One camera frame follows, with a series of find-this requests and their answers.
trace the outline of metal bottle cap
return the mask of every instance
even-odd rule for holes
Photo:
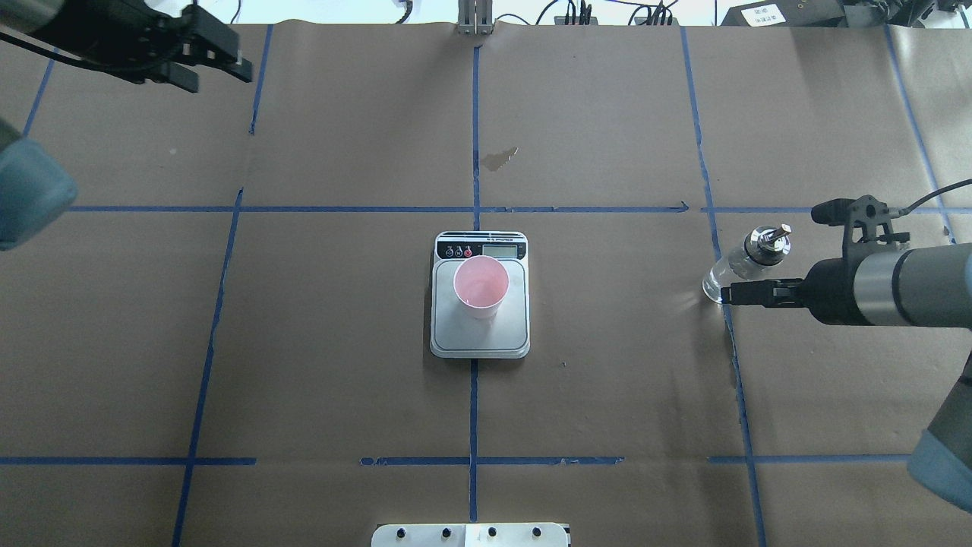
[[[782,224],[779,228],[760,226],[749,233],[743,248],[756,264],[775,266],[789,254],[789,235],[792,233],[793,229],[788,224]]]

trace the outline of blue tape line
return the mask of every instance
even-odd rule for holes
[[[468,213],[472,207],[247,205],[240,210],[245,213]]]
[[[704,212],[713,213],[794,213],[810,214],[811,207],[702,207]]]
[[[493,457],[477,459],[479,465],[617,465],[623,456]]]
[[[911,99],[908,97],[908,91],[905,89],[905,81],[901,77],[901,66],[898,63],[898,53],[894,49],[894,40],[891,38],[891,27],[890,25],[885,25],[885,38],[887,40],[887,52],[891,57],[891,68],[894,72],[894,80],[898,84],[898,92],[901,94],[901,100],[905,103],[905,112],[908,114],[908,122],[911,124],[912,132],[915,134],[915,140],[918,142],[918,148],[921,152],[921,162],[924,164],[924,170],[928,174],[928,181],[931,183],[931,189],[933,191],[938,191],[938,178],[935,176],[935,170],[931,168],[931,159],[928,158],[928,150],[924,146],[924,139],[921,137],[921,131],[918,128],[918,121],[915,119],[915,111],[912,109]],[[939,208],[945,207],[945,202],[942,201],[941,196],[935,197],[935,202],[938,203]],[[945,227],[949,230],[949,238],[952,244],[955,244],[955,231],[952,229],[952,223],[949,221],[949,215],[941,212],[942,222],[945,223]]]
[[[719,235],[715,228],[715,212],[712,210],[712,183],[709,179],[709,166],[706,165],[706,157],[702,153],[702,121],[699,118],[699,101],[695,94],[695,78],[692,76],[692,59],[688,54],[688,34],[685,27],[679,28],[681,31],[681,52],[685,57],[685,78],[688,82],[688,98],[692,104],[692,122],[695,127],[695,147],[699,154],[699,168],[702,169],[702,180],[705,182],[706,192],[706,212],[709,215],[709,226],[712,236],[712,249],[715,251],[715,260],[722,258],[722,249],[719,247]]]
[[[479,48],[472,48],[472,229],[479,230]]]
[[[624,456],[477,456],[479,465],[617,465]],[[360,464],[365,467],[416,466],[416,465],[470,465],[468,457],[363,457]]]
[[[228,205],[74,205],[73,213],[229,213]]]
[[[44,70],[44,78],[41,78],[41,86],[37,88],[37,96],[34,97],[34,104],[30,107],[27,123],[23,125],[23,136],[29,135],[30,129],[34,126],[34,117],[37,116],[37,110],[41,107],[41,97],[44,96],[44,91],[48,88],[52,70],[54,70],[54,59],[48,61],[48,67]]]
[[[479,520],[476,471],[479,465],[479,359],[469,362],[469,521]]]
[[[558,207],[553,205],[480,207],[482,212],[487,213],[683,213],[688,209],[688,203],[685,201],[683,201],[678,207]]]
[[[756,456],[759,464],[781,463],[903,463],[907,462],[910,454],[840,454],[832,456]],[[712,465],[742,465],[746,458],[742,456],[712,456],[708,458]]]
[[[712,183],[709,178],[709,168],[706,166],[706,158],[702,148],[702,122],[699,117],[699,102],[695,92],[695,80],[692,76],[692,61],[688,51],[688,34],[685,27],[681,31],[681,49],[685,57],[685,77],[688,82],[688,95],[692,105],[692,120],[695,124],[695,143],[699,152],[699,168],[702,169],[702,178],[705,181],[706,190],[706,212],[709,216],[709,228],[712,232],[712,250],[715,260],[722,258],[722,249],[719,246],[718,227],[715,223],[715,205],[712,199]],[[739,422],[743,431],[743,445],[746,451],[746,472],[749,478],[749,497],[752,501],[752,513],[756,523],[756,535],[760,547],[766,547],[766,528],[763,524],[763,508],[759,499],[759,486],[756,481],[756,464],[752,458],[752,439],[749,435],[749,418],[746,415],[746,395],[743,391],[743,375],[739,367],[739,353],[736,347],[736,333],[732,323],[732,313],[729,307],[722,309],[726,328],[729,330],[729,338],[732,341],[732,366],[736,374],[736,401],[739,407]]]
[[[8,456],[0,465],[186,465],[187,457]],[[200,457],[196,465],[256,465],[255,457]]]
[[[760,501],[759,482],[756,480],[756,459],[752,450],[752,436],[749,433],[749,416],[746,412],[746,392],[743,390],[743,371],[739,366],[739,349],[736,345],[736,328],[733,326],[732,312],[728,306],[722,307],[722,316],[729,330],[732,343],[732,368],[736,374],[736,405],[739,408],[739,424],[743,431],[743,450],[746,454],[746,474],[749,478],[749,497],[756,522],[756,535],[760,547],[766,547],[766,527],[763,522],[763,504]]]
[[[363,457],[363,466],[469,465],[468,457]]]
[[[186,465],[184,457],[0,457],[0,465]]]
[[[255,457],[197,457],[192,461],[193,465],[256,465]]]
[[[199,431],[202,429],[202,413],[206,406],[206,393],[209,390],[209,377],[213,371],[213,356],[216,354],[216,329],[220,325],[223,313],[223,296],[226,293],[226,271],[233,254],[233,244],[236,240],[236,226],[240,218],[240,203],[243,201],[243,189],[236,194],[233,205],[233,218],[229,223],[229,237],[226,240],[226,254],[223,257],[223,271],[220,273],[220,286],[216,293],[216,308],[213,311],[213,323],[209,328],[209,344],[206,348],[206,362],[202,367],[202,381],[199,383],[199,398],[195,404],[195,419],[192,421],[192,437],[189,442],[189,462],[183,476],[182,494],[179,496],[179,511],[176,514],[176,526],[172,532],[172,547],[179,547],[182,541],[183,524],[186,521],[186,507],[189,504],[189,492],[192,484],[192,468],[196,451],[199,447]]]
[[[270,39],[273,37],[273,25],[266,26],[266,38],[263,39],[263,60],[260,62],[260,76],[257,78],[257,92],[253,95],[253,119],[250,120],[250,134],[257,134],[257,114],[260,113],[260,96],[263,94],[263,80],[266,78],[266,61],[270,57]]]

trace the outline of plastic cup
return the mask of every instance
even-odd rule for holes
[[[463,309],[476,319],[496,315],[509,290],[509,273],[499,260],[491,256],[467,258],[452,278]]]

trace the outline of label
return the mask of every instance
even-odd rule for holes
[[[768,26],[777,24],[778,22],[786,22],[783,14],[780,13],[780,8],[776,4],[749,8],[748,10],[742,10],[741,13],[746,18],[749,26]]]

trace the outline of kitchen scale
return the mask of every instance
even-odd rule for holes
[[[452,278],[469,257],[499,260],[509,290],[496,315],[476,319],[456,296]],[[519,359],[530,351],[530,275],[527,238],[519,232],[443,232],[435,238],[432,266],[432,329],[429,346],[439,357]]]

